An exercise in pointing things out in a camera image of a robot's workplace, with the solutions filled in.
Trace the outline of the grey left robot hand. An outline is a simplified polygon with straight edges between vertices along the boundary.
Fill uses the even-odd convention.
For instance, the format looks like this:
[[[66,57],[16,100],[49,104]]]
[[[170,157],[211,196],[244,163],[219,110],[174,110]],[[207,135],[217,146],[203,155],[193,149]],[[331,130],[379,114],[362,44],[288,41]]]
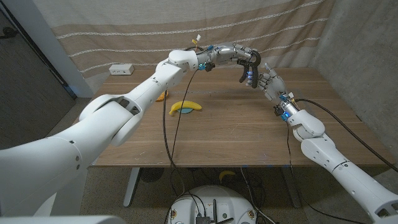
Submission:
[[[258,66],[261,62],[261,56],[256,49],[232,42],[211,45],[206,50],[197,53],[197,57],[198,63],[208,68],[238,60],[243,60],[243,64],[248,63],[249,66]]]

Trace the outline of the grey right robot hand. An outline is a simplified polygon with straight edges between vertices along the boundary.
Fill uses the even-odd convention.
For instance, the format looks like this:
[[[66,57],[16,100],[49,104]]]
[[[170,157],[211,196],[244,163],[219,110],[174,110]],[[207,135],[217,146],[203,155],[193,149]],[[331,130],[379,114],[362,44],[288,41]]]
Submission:
[[[244,69],[243,80],[248,79],[246,86],[251,86],[257,80],[257,87],[264,92],[265,97],[277,103],[274,106],[274,113],[280,116],[284,121],[287,121],[293,114],[300,109],[294,100],[292,92],[287,93],[285,83],[277,72],[265,63],[267,73],[258,73],[257,78],[254,77],[254,72]]]

